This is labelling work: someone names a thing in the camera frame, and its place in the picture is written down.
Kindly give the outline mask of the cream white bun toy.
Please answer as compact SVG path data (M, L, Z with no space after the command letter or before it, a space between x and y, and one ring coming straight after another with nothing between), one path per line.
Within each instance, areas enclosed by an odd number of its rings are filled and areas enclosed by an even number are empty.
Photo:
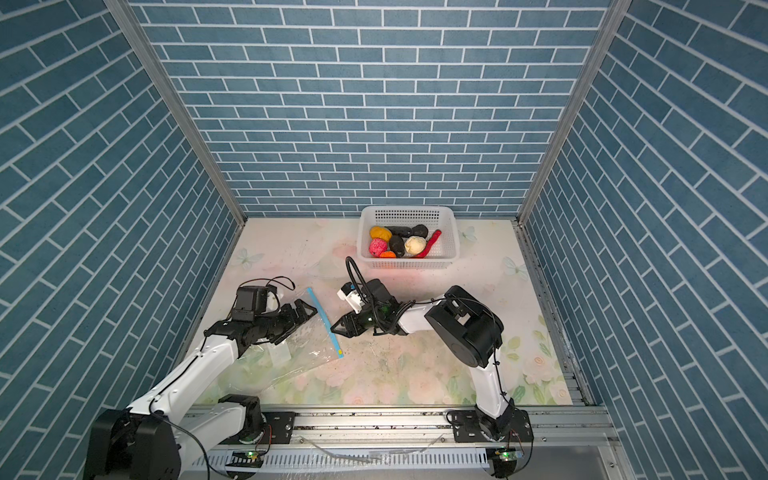
M417 236L410 236L405 240L405 248L406 253L408 255L414 256L418 252L420 252L426 243L426 239L417 237Z

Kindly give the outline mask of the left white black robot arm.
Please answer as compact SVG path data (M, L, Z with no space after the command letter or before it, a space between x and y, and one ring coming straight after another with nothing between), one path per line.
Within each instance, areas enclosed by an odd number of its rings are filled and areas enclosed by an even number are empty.
M146 394L123 409L108 409L90 429L83 476L86 479L177 479L225 440L248 448L247 459L262 461L274 442L291 437L293 418L270 422L256 396L228 394L206 414L184 419L195 400L249 348L281 342L321 309L297 299L247 318L216 322L201 344Z

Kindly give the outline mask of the red chili pepper toy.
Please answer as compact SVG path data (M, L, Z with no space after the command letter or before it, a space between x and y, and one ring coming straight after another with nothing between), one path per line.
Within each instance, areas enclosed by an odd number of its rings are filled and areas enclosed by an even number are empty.
M441 230L436 230L433 235L426 240L426 243L424 245L424 248L414 255L415 258L425 258L431 251L434 244L440 239L442 235Z

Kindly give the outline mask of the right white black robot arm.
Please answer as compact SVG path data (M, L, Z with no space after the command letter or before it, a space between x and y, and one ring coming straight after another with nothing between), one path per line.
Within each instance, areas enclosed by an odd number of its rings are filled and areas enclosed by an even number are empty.
M368 330L399 336L433 331L469 368L476 394L474 413L466 421L451 421L456 440L468 440L477 431L490 441L534 441L528 413L516 407L502 388L503 322L465 289L455 285L437 299L399 302L380 280L373 279L347 282L337 295L351 311L331 326L332 333L354 338Z

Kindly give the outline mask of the clear zip top bag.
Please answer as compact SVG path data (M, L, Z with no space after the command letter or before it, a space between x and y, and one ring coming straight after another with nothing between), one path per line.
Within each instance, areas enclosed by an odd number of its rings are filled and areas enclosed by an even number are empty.
M234 363L220 373L209 387L209 396L215 392L225 394L257 395L282 383L290 383L319 367L343 357L343 351L331 326L326 310L314 289L290 292L287 297L277 287L279 309L267 314L277 316L288 313L288 305L302 299L318 309L318 314L300 326L278 345L263 343L251 346Z

